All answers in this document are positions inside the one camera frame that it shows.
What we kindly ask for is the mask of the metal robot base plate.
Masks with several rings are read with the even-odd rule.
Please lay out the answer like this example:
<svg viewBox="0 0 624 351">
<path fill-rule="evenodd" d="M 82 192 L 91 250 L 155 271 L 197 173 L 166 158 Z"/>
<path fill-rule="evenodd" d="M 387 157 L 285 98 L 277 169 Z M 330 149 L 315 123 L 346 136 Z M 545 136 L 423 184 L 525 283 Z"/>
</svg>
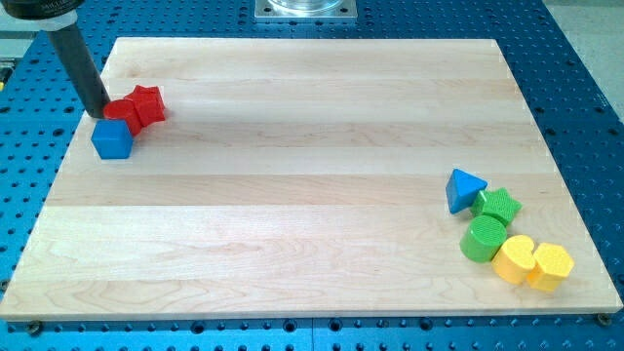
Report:
<svg viewBox="0 0 624 351">
<path fill-rule="evenodd" d="M 355 19 L 356 0 L 255 0 L 257 19 Z"/>
</svg>

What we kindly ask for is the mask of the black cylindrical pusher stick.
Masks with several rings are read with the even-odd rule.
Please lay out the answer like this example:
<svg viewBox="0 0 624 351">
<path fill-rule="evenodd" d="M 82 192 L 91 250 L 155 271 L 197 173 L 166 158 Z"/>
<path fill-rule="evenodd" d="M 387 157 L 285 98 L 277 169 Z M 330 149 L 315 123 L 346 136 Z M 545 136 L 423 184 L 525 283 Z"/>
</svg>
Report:
<svg viewBox="0 0 624 351">
<path fill-rule="evenodd" d="M 49 31 L 48 37 L 85 111 L 93 118 L 104 119 L 103 109 L 110 97 L 78 26 L 72 23 Z"/>
</svg>

